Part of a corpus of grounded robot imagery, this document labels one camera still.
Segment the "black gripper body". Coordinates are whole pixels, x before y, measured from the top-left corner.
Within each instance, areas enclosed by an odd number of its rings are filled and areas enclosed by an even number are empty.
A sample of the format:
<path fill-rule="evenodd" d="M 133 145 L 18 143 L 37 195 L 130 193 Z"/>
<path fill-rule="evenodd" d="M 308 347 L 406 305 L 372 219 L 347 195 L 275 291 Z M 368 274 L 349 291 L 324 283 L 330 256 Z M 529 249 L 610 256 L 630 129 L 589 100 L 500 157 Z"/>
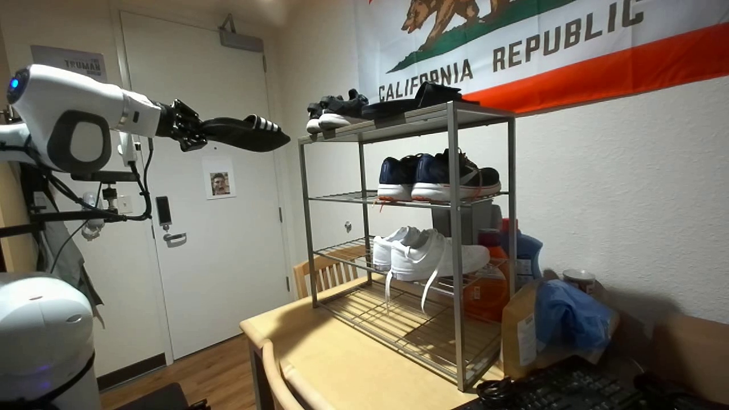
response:
<path fill-rule="evenodd" d="M 197 134 L 197 127 L 185 127 L 179 124 L 176 103 L 161 107 L 160 124 L 158 124 L 158 134 L 171 136 L 173 142 L 187 134 Z"/>

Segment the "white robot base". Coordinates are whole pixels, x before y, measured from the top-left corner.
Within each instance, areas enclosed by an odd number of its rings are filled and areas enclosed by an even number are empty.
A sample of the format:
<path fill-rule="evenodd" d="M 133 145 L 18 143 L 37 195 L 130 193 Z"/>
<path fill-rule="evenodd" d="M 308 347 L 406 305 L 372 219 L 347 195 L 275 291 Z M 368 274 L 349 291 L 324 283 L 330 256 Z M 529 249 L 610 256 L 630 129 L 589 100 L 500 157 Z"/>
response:
<path fill-rule="evenodd" d="M 101 410 L 94 312 L 59 279 L 0 281 L 0 410 Z"/>

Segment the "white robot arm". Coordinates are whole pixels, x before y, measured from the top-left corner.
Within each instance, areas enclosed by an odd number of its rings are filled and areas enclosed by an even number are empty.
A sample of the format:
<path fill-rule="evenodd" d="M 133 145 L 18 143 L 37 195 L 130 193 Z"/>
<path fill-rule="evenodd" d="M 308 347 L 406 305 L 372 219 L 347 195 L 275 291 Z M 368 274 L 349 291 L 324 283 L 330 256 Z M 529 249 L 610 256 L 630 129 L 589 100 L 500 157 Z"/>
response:
<path fill-rule="evenodd" d="M 4 161 L 92 178 L 112 157 L 112 133 L 122 133 L 118 151 L 141 195 L 149 190 L 134 161 L 134 136 L 171 136 L 183 151 L 205 145 L 200 119 L 185 103 L 161 105 L 48 63 L 18 68 L 8 83 L 8 105 L 18 121 L 0 125 Z"/>

